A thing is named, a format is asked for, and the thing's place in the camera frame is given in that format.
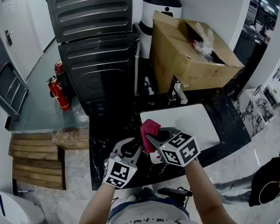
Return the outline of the white pipe fitting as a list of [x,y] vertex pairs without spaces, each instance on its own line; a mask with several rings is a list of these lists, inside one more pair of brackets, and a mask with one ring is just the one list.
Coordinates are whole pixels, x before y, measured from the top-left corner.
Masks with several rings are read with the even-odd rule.
[[147,76],[144,78],[144,87],[148,95],[154,95],[153,88]]

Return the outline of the grey folded step ladder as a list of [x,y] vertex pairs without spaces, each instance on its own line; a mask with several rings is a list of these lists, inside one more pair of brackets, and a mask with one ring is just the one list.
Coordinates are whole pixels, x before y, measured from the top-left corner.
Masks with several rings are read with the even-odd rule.
[[7,54],[0,38],[0,106],[15,121],[19,119],[29,89]]

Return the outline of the white round water heater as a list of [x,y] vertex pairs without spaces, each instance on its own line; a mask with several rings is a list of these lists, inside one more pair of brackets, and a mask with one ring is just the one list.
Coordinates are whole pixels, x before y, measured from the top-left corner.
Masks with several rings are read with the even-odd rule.
[[143,0],[142,18],[136,28],[140,34],[140,57],[144,59],[149,58],[155,11],[180,19],[182,4],[179,0]]

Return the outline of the white marble pattern cabinet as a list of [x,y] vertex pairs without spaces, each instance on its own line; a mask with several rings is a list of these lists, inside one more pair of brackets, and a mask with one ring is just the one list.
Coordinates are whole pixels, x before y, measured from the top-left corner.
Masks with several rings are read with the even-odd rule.
[[234,103],[250,137],[262,131],[275,117],[275,112],[262,91],[244,90]]

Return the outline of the brown wooden steps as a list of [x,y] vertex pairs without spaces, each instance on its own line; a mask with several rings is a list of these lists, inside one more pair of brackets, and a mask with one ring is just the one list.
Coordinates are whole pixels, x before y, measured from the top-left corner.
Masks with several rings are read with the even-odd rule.
[[8,151],[12,178],[27,184],[65,190],[65,152],[52,133],[13,134]]

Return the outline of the person's blue jeans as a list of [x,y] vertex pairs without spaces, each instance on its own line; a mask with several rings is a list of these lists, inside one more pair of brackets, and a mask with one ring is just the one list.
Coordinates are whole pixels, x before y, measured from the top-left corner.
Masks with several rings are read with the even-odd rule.
[[117,207],[113,208],[108,217],[108,221],[110,220],[110,217],[114,216],[116,213],[119,211],[123,210],[125,207],[131,205],[131,204],[136,204],[136,203],[142,203],[142,202],[147,202],[147,201],[156,201],[156,202],[161,202],[161,203],[167,203],[176,206],[177,208],[181,209],[186,213],[186,215],[189,217],[189,213],[183,206],[183,203],[180,202],[179,199],[176,199],[174,197],[158,197],[150,188],[143,188],[142,191],[140,191],[138,194],[136,194],[138,201],[136,202],[125,202]]

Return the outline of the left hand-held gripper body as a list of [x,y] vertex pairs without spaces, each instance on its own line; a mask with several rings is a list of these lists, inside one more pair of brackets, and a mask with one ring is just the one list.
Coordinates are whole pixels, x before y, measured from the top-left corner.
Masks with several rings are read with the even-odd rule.
[[103,183],[118,189],[124,188],[137,172],[137,166],[115,153],[110,154],[110,157],[105,160],[104,166]]

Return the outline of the person's white shirt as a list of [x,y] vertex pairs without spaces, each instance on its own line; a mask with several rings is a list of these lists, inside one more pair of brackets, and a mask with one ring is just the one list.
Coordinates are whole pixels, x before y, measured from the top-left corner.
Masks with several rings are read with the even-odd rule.
[[108,224],[195,224],[174,205],[156,201],[131,204],[110,217]]

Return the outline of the clear plastic wrap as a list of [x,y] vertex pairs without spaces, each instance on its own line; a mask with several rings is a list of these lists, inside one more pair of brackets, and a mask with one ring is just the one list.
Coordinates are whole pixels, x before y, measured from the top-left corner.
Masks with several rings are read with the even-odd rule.
[[208,28],[207,33],[204,32],[202,25],[197,22],[196,29],[201,35],[202,41],[194,40],[194,48],[203,58],[203,60],[207,62],[214,62],[212,55],[213,52],[213,43],[214,43],[214,35],[211,28]]

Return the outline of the small red fire extinguisher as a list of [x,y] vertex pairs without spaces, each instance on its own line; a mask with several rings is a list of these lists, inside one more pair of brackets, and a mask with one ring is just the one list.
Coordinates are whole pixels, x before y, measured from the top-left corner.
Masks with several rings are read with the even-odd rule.
[[64,72],[63,70],[63,63],[61,60],[59,60],[57,63],[54,65],[54,71],[56,75],[60,75]]

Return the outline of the tall red fire extinguisher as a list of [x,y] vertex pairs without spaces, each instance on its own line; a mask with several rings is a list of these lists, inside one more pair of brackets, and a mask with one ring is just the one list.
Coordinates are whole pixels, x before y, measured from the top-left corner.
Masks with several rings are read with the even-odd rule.
[[48,87],[50,90],[50,96],[55,98],[57,103],[60,105],[63,111],[67,111],[71,108],[71,99],[64,89],[62,83],[59,78],[56,76],[52,76],[48,80]]

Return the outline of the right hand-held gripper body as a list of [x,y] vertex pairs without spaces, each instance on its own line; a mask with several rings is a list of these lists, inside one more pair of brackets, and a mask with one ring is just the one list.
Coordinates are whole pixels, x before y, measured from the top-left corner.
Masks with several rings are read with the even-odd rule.
[[165,141],[159,150],[167,164],[179,167],[187,166],[200,154],[196,137],[183,132]]

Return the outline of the person's left forearm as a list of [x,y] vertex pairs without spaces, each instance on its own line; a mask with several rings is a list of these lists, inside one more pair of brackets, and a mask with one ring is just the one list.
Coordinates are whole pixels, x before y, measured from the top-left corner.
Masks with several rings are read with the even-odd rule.
[[79,224],[106,224],[115,187],[102,183],[83,211]]

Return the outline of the chrome faucet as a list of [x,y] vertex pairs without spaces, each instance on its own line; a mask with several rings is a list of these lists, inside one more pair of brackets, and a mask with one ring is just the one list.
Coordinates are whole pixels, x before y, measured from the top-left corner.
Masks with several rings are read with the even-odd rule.
[[173,76],[168,93],[167,93],[167,97],[168,97],[169,101],[175,101],[177,98],[179,98],[180,103],[182,105],[187,104],[188,99],[187,99],[186,95],[184,94],[182,88],[183,88],[182,83],[177,79],[176,76]]

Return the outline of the white door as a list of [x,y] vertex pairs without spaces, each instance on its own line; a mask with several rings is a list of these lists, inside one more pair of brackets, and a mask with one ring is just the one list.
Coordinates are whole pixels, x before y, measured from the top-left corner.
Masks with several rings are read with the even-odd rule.
[[[12,46],[7,42],[5,29],[14,31]],[[12,63],[26,81],[43,55],[28,0],[0,0],[0,38]]]

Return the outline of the white toilet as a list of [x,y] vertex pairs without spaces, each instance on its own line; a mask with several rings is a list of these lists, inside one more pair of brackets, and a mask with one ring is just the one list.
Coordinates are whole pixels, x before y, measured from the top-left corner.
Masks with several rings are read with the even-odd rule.
[[42,224],[45,215],[34,202],[0,191],[0,214],[11,224]]

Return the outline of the person's right forearm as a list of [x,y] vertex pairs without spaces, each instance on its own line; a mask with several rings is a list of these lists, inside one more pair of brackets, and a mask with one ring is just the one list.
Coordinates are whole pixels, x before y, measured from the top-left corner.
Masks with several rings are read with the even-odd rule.
[[197,160],[184,168],[194,203],[203,224],[236,224],[226,212],[217,189]]

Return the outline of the pink cloth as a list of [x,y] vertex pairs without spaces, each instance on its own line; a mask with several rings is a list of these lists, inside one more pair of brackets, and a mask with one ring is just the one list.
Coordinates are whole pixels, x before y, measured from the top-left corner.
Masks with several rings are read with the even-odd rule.
[[152,135],[154,137],[158,136],[158,132],[161,125],[156,123],[155,121],[151,119],[147,119],[140,127],[140,132],[143,140],[143,145],[145,148],[146,153],[154,153],[156,151],[153,144],[146,138],[146,135]]

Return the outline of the white table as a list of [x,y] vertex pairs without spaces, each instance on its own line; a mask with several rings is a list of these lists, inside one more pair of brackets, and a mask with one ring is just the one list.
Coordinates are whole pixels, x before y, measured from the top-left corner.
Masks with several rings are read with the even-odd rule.
[[269,95],[274,100],[272,107],[280,105],[280,66],[266,87]]

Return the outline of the brown cardboard box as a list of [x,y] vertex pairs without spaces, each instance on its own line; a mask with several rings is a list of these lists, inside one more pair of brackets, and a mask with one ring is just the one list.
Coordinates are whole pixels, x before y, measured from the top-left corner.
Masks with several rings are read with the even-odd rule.
[[[194,47],[202,34],[212,34],[210,61]],[[160,93],[169,91],[174,77],[185,91],[224,87],[243,64],[223,39],[203,22],[177,19],[155,11],[153,15],[150,61]]]

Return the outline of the black ribbed appliance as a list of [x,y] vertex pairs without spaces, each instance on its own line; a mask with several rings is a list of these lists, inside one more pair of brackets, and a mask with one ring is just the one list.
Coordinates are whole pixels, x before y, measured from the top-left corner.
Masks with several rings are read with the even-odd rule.
[[137,31],[87,38],[58,46],[65,73],[84,112],[94,103],[134,97]]
[[58,43],[130,33],[142,18],[143,0],[46,0]]

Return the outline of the black floor device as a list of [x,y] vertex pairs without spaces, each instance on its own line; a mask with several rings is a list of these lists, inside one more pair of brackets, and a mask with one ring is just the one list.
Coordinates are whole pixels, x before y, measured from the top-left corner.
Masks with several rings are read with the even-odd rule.
[[178,187],[177,189],[161,188],[157,191],[158,194],[165,195],[174,198],[191,197],[192,192],[190,190]]

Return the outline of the white drain pipe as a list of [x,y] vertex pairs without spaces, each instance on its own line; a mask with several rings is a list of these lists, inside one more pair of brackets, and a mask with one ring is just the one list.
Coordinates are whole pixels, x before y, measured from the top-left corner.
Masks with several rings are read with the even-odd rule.
[[139,55],[140,55],[140,39],[137,40],[136,53],[135,53],[135,64],[134,64],[134,95],[137,96],[138,89],[138,75],[139,75]]

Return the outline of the black marble vanity cabinet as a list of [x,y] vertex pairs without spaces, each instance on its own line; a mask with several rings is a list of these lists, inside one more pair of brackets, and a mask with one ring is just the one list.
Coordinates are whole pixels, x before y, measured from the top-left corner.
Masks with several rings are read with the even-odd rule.
[[[205,108],[217,134],[219,143],[201,152],[198,159],[207,167],[236,152],[251,138],[230,98],[222,89],[187,91],[186,107],[201,104]],[[181,107],[179,101],[169,101],[166,94],[135,97],[132,102],[122,100],[112,104],[94,105],[90,112],[89,155],[91,187],[97,190],[103,181],[104,159],[108,158],[115,144],[134,137],[142,143],[140,114],[146,111]],[[174,165],[153,164],[146,153],[137,162],[138,171],[128,183],[128,188],[167,181],[184,175],[182,168]]]

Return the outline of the white sink basin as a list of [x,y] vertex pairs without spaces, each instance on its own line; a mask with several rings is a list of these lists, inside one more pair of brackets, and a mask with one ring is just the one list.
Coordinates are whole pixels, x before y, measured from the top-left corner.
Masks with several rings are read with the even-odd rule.
[[[174,127],[195,136],[200,152],[220,143],[217,131],[202,104],[142,112],[140,118],[142,122],[151,119],[161,127]],[[165,163],[159,149],[151,153],[150,158],[153,164]]]

